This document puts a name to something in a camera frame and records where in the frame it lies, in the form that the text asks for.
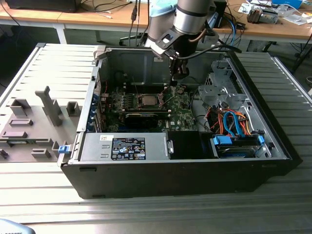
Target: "psu label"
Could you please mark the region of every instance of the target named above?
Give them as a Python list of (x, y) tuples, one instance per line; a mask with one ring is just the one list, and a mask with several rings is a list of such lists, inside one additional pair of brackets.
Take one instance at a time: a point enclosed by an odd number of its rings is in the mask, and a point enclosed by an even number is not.
[(113, 138), (112, 160), (145, 160), (145, 138)]

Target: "desk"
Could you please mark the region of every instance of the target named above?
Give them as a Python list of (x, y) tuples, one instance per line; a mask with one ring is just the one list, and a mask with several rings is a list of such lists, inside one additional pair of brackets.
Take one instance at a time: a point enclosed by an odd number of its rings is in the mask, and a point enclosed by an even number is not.
[[(13, 10), (2, 0), (6, 10), (18, 21), (22, 26), (34, 27), (51, 27), (55, 28), (61, 43), (66, 43), (64, 29), (84, 29), (96, 31), (121, 31), (128, 32), (131, 26), (130, 15), (133, 4), (112, 10), (112, 19), (108, 19), (96, 13), (87, 12), (79, 9), (76, 13), (62, 13), (54, 11), (37, 11), (37, 10)], [(108, 2), (108, 0), (95, 0), (96, 4)], [(126, 0), (119, 0), (117, 4), (124, 4)], [(282, 41), (306, 43), (312, 29), (309, 24), (301, 26), (290, 23), (284, 19), (279, 19), (277, 24), (251, 24), (247, 23), (246, 14), (236, 12), (239, 5), (244, 0), (229, 0), (232, 14), (239, 18), (238, 21), (246, 24), (246, 30), (242, 35), (242, 39), (248, 40), (264, 40), (264, 41)], [(312, 10), (311, 6), (302, 7), (300, 10)], [(141, 4), (139, 32), (143, 32), (147, 26), (147, 4)], [(16, 25), (16, 23), (8, 16), (8, 14), (0, 6), (0, 24)], [(228, 25), (224, 24), (222, 28), (215, 29), (220, 38), (227, 37), (231, 33)]]

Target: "electronic device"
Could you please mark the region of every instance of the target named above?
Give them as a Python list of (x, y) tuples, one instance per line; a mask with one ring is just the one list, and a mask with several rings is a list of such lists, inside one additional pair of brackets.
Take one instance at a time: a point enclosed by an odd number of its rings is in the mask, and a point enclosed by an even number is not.
[(170, 86), (169, 58), (100, 51), (75, 141), (58, 151), (79, 196), (248, 192), (301, 162), (241, 63), (257, 54), (205, 53)]
[(269, 8), (261, 9), (259, 7), (252, 6), (247, 15), (247, 21), (249, 23), (276, 23), (277, 20), (278, 14)]
[(77, 11), (81, 0), (5, 0), (11, 9), (43, 9), (62, 12)]

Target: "blue clip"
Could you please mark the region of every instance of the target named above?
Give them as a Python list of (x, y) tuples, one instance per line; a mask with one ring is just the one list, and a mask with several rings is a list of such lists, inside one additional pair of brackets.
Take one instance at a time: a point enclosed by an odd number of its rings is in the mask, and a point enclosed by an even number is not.
[(70, 154), (70, 146), (69, 145), (61, 145), (58, 148), (59, 154)]
[(258, 141), (260, 142), (261, 145), (263, 145), (264, 144), (263, 136), (258, 136)]
[(215, 136), (214, 145), (232, 145), (232, 140), (229, 136)]

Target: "black connector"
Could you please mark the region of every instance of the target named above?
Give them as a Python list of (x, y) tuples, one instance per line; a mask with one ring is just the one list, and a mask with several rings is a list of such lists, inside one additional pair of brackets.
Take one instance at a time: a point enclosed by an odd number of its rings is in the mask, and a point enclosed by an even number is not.
[(137, 19), (137, 5), (134, 6), (131, 14), (131, 21), (134, 22)]
[(239, 30), (239, 29), (240, 29), (240, 30), (245, 30), (246, 24), (237, 21), (235, 27), (236, 27), (236, 29), (238, 29), (238, 30)]

